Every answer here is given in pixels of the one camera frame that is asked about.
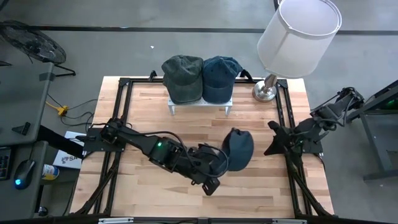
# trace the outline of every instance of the yellow cable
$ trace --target yellow cable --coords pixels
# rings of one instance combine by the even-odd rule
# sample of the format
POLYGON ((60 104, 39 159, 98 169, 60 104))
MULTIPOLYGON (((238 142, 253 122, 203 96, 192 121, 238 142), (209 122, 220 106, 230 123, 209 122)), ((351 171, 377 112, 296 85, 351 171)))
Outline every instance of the yellow cable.
POLYGON ((58 108, 56 107, 56 106, 54 106, 54 105, 52 105, 52 104, 50 104, 49 102, 45 102, 47 105, 49 105, 49 106, 51 106, 52 108, 54 108, 54 109, 56 109, 56 110, 58 110, 58 108))

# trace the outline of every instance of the black mouse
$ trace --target black mouse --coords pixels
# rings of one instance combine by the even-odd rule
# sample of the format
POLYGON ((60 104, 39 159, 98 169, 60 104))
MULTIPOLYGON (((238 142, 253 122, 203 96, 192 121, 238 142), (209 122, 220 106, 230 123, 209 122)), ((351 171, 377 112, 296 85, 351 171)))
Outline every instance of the black mouse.
POLYGON ((31 159, 22 161, 18 165, 14 175, 16 189, 22 190, 29 186, 30 182, 32 181, 32 174, 34 167, 35 167, 35 161, 31 159))

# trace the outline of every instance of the white paper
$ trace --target white paper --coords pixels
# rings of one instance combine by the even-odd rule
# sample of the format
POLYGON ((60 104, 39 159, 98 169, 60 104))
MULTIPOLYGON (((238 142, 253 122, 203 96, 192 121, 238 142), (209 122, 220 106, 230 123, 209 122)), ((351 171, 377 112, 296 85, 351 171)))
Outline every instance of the white paper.
MULTIPOLYGON (((81 136, 81 135, 85 136, 86 134, 76 133, 73 131, 67 131, 67 133, 65 134, 65 138, 71 139, 70 141, 74 141, 75 143, 77 143, 81 146, 84 146, 85 143, 83 143, 77 139, 73 139, 76 136, 81 136)), ((79 159, 75 156, 71 156, 62 150, 58 150, 58 154, 54 159, 53 165, 60 166, 60 167, 73 168, 73 169, 80 169, 81 168, 81 159, 79 159)))

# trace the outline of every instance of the gray floor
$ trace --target gray floor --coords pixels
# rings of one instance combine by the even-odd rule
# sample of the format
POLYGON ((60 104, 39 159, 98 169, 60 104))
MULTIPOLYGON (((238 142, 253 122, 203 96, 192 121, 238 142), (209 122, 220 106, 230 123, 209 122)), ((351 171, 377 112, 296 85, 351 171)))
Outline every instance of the gray floor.
MULTIPOLYGON (((398 30, 395 0, 333 2, 343 15, 343 30, 398 30)), ((271 0, 12 0, 0 19, 32 25, 265 28, 272 14, 271 0)), ((78 72, 73 78, 56 79, 50 88, 55 99, 70 106, 96 98, 105 75, 162 73, 162 62, 176 54, 231 56, 253 76, 264 75, 256 53, 259 34, 46 33, 66 50, 64 66, 78 72)), ((0 42, 0 49, 0 60, 30 63, 5 43, 0 42)), ((336 36, 314 74, 305 79, 310 106, 316 107, 344 86, 354 86, 367 98, 397 79, 397 59, 398 36, 336 36)), ((94 108, 95 103, 88 104, 71 116, 94 108)), ((84 131, 62 125, 50 108, 43 122, 60 134, 84 131)), ((377 166, 360 121, 331 133, 322 144, 335 213, 398 223, 398 180, 362 181, 377 166)), ((62 214, 72 186, 70 182, 49 189, 45 201, 51 215, 62 214)))

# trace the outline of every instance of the wooden table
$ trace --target wooden table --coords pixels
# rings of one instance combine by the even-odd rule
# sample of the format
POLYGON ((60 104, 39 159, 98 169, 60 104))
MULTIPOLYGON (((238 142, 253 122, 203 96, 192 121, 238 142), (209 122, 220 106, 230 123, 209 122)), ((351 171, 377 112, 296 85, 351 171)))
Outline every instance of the wooden table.
MULTIPOLYGON (((104 77, 94 123, 107 122, 112 116, 119 78, 104 77)), ((288 80, 288 84, 295 122, 298 123, 309 117, 307 94, 303 80, 288 80)), ((177 107, 175 116, 171 116, 167 107, 168 93, 163 85, 134 84, 128 122, 135 130, 172 131, 188 146, 201 142, 221 146, 226 134, 236 127, 251 132, 255 151, 244 170, 227 172, 220 177, 221 185, 208 197, 199 185, 191 186, 191 181, 180 174, 170 174, 158 168, 140 151, 128 146, 119 166, 112 216, 293 217, 285 159, 282 155, 263 155, 274 135, 267 122, 278 121, 276 103, 275 100, 270 103, 257 102, 251 90, 252 85, 235 85, 233 107, 228 117, 224 108, 210 107, 177 107)), ((81 208, 97 187, 103 157, 104 153, 96 152, 83 161, 71 212, 81 208)), ((333 213, 321 162, 313 155, 304 155, 303 161, 308 187, 326 210, 333 213)), ((104 192, 101 209, 104 208, 108 189, 104 192)), ((300 190, 298 195, 300 208, 304 211, 300 190)))

